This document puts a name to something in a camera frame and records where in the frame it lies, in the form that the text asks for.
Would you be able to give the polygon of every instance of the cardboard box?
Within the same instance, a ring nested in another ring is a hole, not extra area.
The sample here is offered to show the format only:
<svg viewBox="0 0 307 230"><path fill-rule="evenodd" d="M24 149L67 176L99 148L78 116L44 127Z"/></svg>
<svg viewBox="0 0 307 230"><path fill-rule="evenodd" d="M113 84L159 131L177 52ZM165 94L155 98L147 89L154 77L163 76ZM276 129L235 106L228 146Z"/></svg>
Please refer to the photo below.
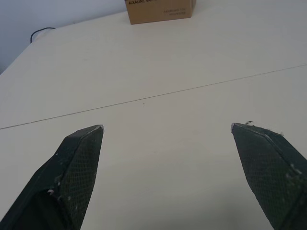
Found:
<svg viewBox="0 0 307 230"><path fill-rule="evenodd" d="M131 24L190 18L196 0L125 0Z"/></svg>

